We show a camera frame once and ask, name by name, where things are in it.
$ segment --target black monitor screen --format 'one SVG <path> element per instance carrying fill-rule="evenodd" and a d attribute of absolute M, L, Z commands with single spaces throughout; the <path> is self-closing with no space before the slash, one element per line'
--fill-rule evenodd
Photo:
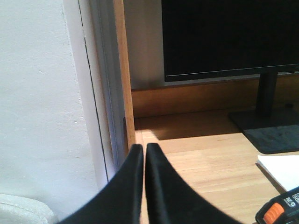
<path fill-rule="evenodd" d="M 162 0 L 166 81 L 298 70 L 299 0 Z"/>

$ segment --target wooden panel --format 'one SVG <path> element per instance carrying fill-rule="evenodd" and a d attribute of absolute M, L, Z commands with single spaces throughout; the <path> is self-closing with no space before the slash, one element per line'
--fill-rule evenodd
<path fill-rule="evenodd" d="M 133 90 L 136 118 L 165 114 L 197 112 L 233 107 L 254 106 L 258 79 L 246 79 L 207 84 Z M 299 75 L 280 76 L 275 102 L 299 100 Z"/>
<path fill-rule="evenodd" d="M 121 83 L 125 107 L 126 131 L 128 139 L 128 148 L 130 148 L 130 146 L 135 143 L 135 127 L 132 108 L 131 82 L 128 62 L 128 46 L 125 27 L 124 7 L 122 0 L 114 0 L 113 3 L 118 51 L 121 66 Z"/>

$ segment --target black and orange device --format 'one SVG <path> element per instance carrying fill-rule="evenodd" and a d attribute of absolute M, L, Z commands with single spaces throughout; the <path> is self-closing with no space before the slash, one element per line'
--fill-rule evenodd
<path fill-rule="evenodd" d="M 299 224 L 299 187 L 266 203 L 256 214 L 259 224 Z"/>

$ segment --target monitor stand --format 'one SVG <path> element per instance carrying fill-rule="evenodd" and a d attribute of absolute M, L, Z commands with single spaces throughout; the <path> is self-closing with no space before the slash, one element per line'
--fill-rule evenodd
<path fill-rule="evenodd" d="M 272 109 L 277 75 L 277 72 L 260 75 L 255 110 L 229 114 L 264 154 L 299 151 L 299 114 L 287 107 Z"/>

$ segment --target white wall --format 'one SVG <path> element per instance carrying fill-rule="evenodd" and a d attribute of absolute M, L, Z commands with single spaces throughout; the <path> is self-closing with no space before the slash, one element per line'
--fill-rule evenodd
<path fill-rule="evenodd" d="M 0 20 L 0 193 L 62 219 L 97 192 L 63 0 L 3 0 Z"/>

